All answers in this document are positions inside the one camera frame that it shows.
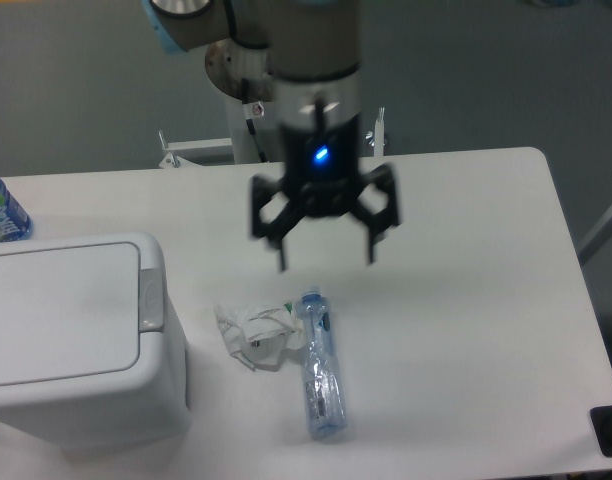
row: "white table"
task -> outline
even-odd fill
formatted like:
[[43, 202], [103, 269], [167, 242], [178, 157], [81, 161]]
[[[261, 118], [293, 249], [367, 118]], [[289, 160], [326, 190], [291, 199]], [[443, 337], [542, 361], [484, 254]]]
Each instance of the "white table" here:
[[[248, 181], [280, 165], [10, 178], [36, 238], [146, 230], [191, 346], [185, 436], [87, 453], [0, 424], [0, 479], [484, 479], [612, 468], [589, 410], [612, 373], [543, 155], [389, 158], [403, 224], [365, 265], [350, 219], [302, 222], [289, 270], [248, 237]], [[363, 160], [366, 168], [378, 160]], [[350, 426], [310, 440], [298, 366], [226, 354], [217, 302], [332, 301]]]

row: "blue water bottle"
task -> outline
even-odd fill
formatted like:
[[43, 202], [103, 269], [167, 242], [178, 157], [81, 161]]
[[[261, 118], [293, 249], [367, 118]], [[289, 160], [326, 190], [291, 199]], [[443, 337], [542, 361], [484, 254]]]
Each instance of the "blue water bottle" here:
[[31, 221], [28, 214], [0, 178], [0, 242], [22, 240], [30, 234]]
[[301, 349], [302, 380], [308, 431], [315, 439], [346, 427], [339, 364], [328, 311], [328, 300], [317, 288], [304, 293], [295, 306], [306, 335], [306, 344]]

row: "black cable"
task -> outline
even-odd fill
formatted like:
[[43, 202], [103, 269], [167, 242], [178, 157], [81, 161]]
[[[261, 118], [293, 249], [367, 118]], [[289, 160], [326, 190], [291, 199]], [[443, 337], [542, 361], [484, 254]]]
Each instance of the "black cable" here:
[[[246, 107], [248, 104], [248, 89], [249, 83], [248, 80], [242, 79], [242, 105]], [[266, 157], [266, 153], [262, 149], [259, 141], [257, 140], [257, 130], [255, 129], [255, 124], [253, 123], [252, 118], [246, 119], [246, 126], [248, 127], [248, 133], [253, 137], [253, 143], [255, 143], [255, 148], [257, 149], [257, 156], [259, 157], [259, 163], [269, 163], [268, 158]]]

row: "plastic water bottle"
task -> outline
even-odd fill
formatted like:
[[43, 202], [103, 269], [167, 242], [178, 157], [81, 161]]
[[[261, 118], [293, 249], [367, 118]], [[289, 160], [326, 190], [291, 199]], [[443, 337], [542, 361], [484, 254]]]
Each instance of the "plastic water bottle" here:
[[31, 220], [0, 178], [0, 242], [28, 238]]
[[313, 438], [319, 439], [346, 427], [329, 304], [317, 288], [312, 288], [302, 295], [295, 309], [297, 317], [304, 323], [306, 335], [301, 361], [308, 431]]

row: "gray floor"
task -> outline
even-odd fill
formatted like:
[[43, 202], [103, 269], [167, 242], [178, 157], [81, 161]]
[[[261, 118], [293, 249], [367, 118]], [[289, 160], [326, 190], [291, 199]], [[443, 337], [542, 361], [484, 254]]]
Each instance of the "gray floor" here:
[[[362, 103], [388, 153], [530, 145], [573, 240], [612, 202], [612, 12], [514, 0], [365, 0]], [[153, 168], [227, 136], [203, 52], [166, 56], [139, 1], [0, 4], [0, 173]], [[585, 269], [612, 342], [612, 240]]]

